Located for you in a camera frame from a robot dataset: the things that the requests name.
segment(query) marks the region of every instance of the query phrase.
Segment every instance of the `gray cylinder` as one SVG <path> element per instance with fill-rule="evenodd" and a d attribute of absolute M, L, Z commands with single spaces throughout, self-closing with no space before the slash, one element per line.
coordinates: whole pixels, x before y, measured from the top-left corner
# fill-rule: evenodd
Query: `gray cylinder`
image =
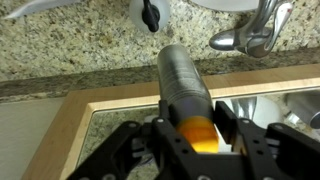
<path fill-rule="evenodd" d="M 192 116 L 212 120 L 211 96 L 183 46 L 162 49 L 158 71 L 160 96 L 168 102 L 173 125 Z"/>
<path fill-rule="evenodd" d="M 303 122 L 314 129 L 320 129 L 320 91 L 288 94 L 286 103 Z"/>

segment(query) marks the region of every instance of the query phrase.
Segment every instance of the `cylindrical object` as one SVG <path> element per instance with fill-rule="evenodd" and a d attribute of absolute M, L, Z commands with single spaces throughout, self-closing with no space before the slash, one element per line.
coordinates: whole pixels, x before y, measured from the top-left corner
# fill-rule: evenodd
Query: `cylindrical object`
<path fill-rule="evenodd" d="M 197 152 L 217 152 L 212 100 L 186 49 L 165 47 L 158 56 L 158 70 L 160 96 L 168 102 L 170 122 Z"/>
<path fill-rule="evenodd" d="M 170 4 L 167 0 L 150 0 L 150 3 L 159 10 L 159 30 L 164 28 L 170 18 Z M 129 5 L 129 16 L 134 25 L 143 32 L 150 32 L 148 26 L 142 19 L 144 10 L 143 0 L 131 0 Z"/>
<path fill-rule="evenodd" d="M 288 94 L 286 103 L 303 122 L 314 129 L 320 129 L 320 91 Z"/>

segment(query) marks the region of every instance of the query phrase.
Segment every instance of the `faucet handle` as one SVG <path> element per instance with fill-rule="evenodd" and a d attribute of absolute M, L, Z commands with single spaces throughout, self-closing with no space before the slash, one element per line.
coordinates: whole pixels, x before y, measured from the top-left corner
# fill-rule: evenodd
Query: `faucet handle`
<path fill-rule="evenodd" d="M 275 45 L 283 26 L 288 21 L 292 10 L 293 4 L 291 2 L 283 2 L 278 5 L 276 8 L 272 34 L 268 38 L 252 38 L 247 44 L 246 53 L 257 58 L 268 55 Z"/>

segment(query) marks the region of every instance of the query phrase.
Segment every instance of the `screw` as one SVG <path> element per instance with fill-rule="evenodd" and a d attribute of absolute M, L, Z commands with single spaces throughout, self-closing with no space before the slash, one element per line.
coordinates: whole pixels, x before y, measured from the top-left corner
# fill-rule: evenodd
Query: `screw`
<path fill-rule="evenodd" d="M 137 127 L 137 124 L 135 124 L 135 123 L 130 123 L 130 124 L 129 124 L 129 127 L 131 127 L 131 128 Z"/>
<path fill-rule="evenodd" d="M 283 129 L 283 127 L 282 127 L 281 125 L 279 125 L 279 124 L 275 125 L 275 127 L 276 127 L 277 129 L 280 129 L 280 130 Z"/>
<path fill-rule="evenodd" d="M 247 120 L 247 119 L 242 120 L 242 122 L 244 122 L 244 123 L 246 123 L 246 124 L 249 124 L 249 123 L 250 123 L 250 121 Z"/>
<path fill-rule="evenodd" d="M 102 177 L 102 180 L 116 180 L 116 176 L 113 174 L 106 174 Z"/>
<path fill-rule="evenodd" d="M 198 180 L 211 180 L 208 176 L 201 175 L 198 177 Z"/>
<path fill-rule="evenodd" d="M 275 180 L 275 179 L 272 177 L 264 177 L 262 180 Z"/>

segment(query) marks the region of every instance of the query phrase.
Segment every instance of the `orange cap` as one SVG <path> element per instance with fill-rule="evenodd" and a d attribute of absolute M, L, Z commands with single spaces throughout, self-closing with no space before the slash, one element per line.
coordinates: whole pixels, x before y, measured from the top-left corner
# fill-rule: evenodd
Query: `orange cap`
<path fill-rule="evenodd" d="M 193 116 L 181 121 L 176 129 L 189 141 L 196 152 L 218 152 L 219 137 L 210 119 Z"/>

